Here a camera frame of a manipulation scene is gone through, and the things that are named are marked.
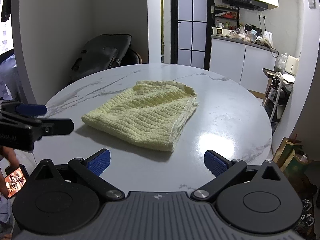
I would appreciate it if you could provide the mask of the person hand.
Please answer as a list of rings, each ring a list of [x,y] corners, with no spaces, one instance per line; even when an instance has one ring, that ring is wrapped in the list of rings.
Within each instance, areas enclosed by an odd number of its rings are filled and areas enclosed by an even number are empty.
[[[1,157],[5,158],[13,168],[18,168],[20,163],[16,157],[16,154],[12,148],[1,146]],[[1,173],[1,194],[8,199],[9,193],[5,184],[3,174]]]

